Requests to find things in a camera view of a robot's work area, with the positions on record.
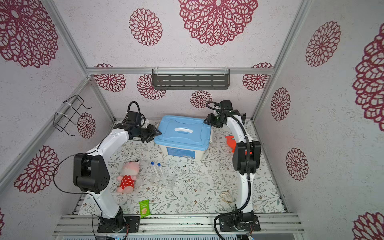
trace plush toy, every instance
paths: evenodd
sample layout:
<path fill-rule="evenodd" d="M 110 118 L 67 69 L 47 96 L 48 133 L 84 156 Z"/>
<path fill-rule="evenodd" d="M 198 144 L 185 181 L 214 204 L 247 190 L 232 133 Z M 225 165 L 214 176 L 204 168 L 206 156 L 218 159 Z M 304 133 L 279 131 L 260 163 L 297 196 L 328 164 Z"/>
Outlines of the plush toy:
<path fill-rule="evenodd" d="M 124 164 L 121 176 L 118 176 L 117 180 L 120 181 L 120 186 L 116 189 L 120 193 L 130 193 L 133 191 L 135 186 L 135 180 L 137 179 L 137 174 L 139 174 L 140 165 L 139 160 L 134 162 L 127 162 Z"/>

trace blue label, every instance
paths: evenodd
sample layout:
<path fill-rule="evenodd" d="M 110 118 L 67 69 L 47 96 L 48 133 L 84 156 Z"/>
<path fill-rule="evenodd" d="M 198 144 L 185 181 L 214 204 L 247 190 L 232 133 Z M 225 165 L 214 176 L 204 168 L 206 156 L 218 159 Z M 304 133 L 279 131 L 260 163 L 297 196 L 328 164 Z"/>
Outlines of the blue label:
<path fill-rule="evenodd" d="M 195 159 L 195 151 L 172 148 L 172 147 L 167 147 L 167 151 L 168 151 L 168 154 L 172 156 L 187 157 L 187 158 Z"/>

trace floral tablecloth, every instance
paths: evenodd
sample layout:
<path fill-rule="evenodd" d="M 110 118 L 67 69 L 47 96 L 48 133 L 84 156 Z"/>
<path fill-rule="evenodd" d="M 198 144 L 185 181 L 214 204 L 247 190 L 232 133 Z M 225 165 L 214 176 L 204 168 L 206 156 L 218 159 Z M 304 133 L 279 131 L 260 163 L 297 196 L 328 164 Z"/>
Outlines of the floral tablecloth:
<path fill-rule="evenodd" d="M 152 120 L 157 125 L 159 120 Z M 250 120 L 245 127 L 256 140 Z M 238 177 L 232 166 L 232 149 L 228 147 L 225 136 L 231 132 L 227 126 L 214 128 L 213 140 L 201 161 L 183 157 L 165 156 L 154 142 L 124 143 L 106 162 L 111 180 L 108 187 L 125 214 L 138 214 L 139 201 L 149 199 L 153 214 L 203 214 L 224 213 L 234 209 L 237 196 Z M 140 173 L 135 190 L 130 194 L 119 194 L 116 178 L 128 161 L 140 160 Z M 150 162 L 160 162 L 166 173 L 175 175 L 172 190 L 151 184 L 154 174 Z M 232 203 L 222 200 L 221 193 L 228 192 Z M 261 155 L 252 188 L 253 209 L 255 212 L 285 212 L 280 196 L 267 168 L 264 155 Z M 79 210 L 80 215 L 100 214 L 94 200 L 86 196 Z"/>

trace red circular floral motif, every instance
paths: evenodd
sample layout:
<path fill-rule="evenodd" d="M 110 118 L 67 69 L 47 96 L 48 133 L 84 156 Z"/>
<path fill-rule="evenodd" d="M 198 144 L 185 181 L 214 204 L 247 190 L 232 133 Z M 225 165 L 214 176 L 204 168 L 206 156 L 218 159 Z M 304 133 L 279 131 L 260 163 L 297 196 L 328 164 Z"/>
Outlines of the red circular floral motif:
<path fill-rule="evenodd" d="M 212 95 L 207 91 L 198 90 L 192 93 L 190 100 L 193 106 L 197 108 L 205 108 L 207 102 L 212 101 Z"/>
<path fill-rule="evenodd" d="M 179 0 L 184 28 L 200 43 L 223 45 L 252 21 L 257 0 Z"/>
<path fill-rule="evenodd" d="M 287 89 L 279 88 L 273 94 L 271 101 L 271 113 L 276 121 L 283 120 L 291 107 L 291 99 Z"/>
<path fill-rule="evenodd" d="M 58 35 L 39 0 L 0 3 L 0 52 L 23 67 L 49 65 L 55 58 Z"/>
<path fill-rule="evenodd" d="M 304 153 L 297 148 L 292 148 L 285 159 L 289 174 L 296 180 L 303 180 L 308 174 L 308 161 Z"/>
<path fill-rule="evenodd" d="M 95 133 L 96 124 L 95 119 L 89 113 L 80 115 L 77 121 L 77 130 L 83 138 L 90 138 Z"/>
<path fill-rule="evenodd" d="M 375 39 L 364 48 L 362 61 L 355 70 L 355 103 L 364 109 L 365 118 L 373 119 L 384 131 L 384 23 Z"/>
<path fill-rule="evenodd" d="M 0 208 L 0 236 L 1 236 L 1 230 L 3 229 L 4 226 L 4 214 L 1 213 L 1 208 Z"/>
<path fill-rule="evenodd" d="M 340 41 L 340 25 L 330 21 L 319 27 L 311 37 L 305 54 L 308 65 L 317 67 L 327 62 Z"/>
<path fill-rule="evenodd" d="M 253 66 L 253 68 L 272 68 L 270 63 L 259 63 Z M 243 85 L 246 89 L 251 91 L 257 91 L 264 88 L 269 75 L 267 74 L 246 74 L 243 76 Z"/>
<path fill-rule="evenodd" d="M 129 19 L 133 37 L 141 44 L 153 46 L 160 41 L 163 29 L 158 17 L 148 9 L 137 9 Z"/>
<path fill-rule="evenodd" d="M 49 146 L 43 146 L 13 185 L 21 192 L 37 193 L 49 186 L 58 164 L 55 151 Z"/>
<path fill-rule="evenodd" d="M 155 100 L 162 98 L 167 92 L 166 90 L 156 90 L 153 88 L 151 74 L 140 76 L 136 84 L 140 94 L 148 99 Z"/>
<path fill-rule="evenodd" d="M 371 214 L 366 212 L 364 215 L 359 215 L 359 218 L 353 223 L 354 240 L 384 239 L 384 216 L 381 213 Z"/>
<path fill-rule="evenodd" d="M 97 64 L 96 68 L 114 68 L 109 64 Z M 110 92 L 120 92 L 125 88 L 125 78 L 123 74 L 94 74 L 93 77 L 98 85 Z"/>

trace white plastic container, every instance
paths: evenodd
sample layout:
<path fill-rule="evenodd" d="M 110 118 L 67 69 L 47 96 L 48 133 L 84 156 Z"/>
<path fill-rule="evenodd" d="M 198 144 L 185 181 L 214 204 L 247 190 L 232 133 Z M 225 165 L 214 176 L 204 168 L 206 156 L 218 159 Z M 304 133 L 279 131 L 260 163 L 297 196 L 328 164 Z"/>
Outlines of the white plastic container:
<path fill-rule="evenodd" d="M 212 140 L 212 128 L 200 118 L 164 116 L 154 141 L 163 154 L 201 160 Z"/>

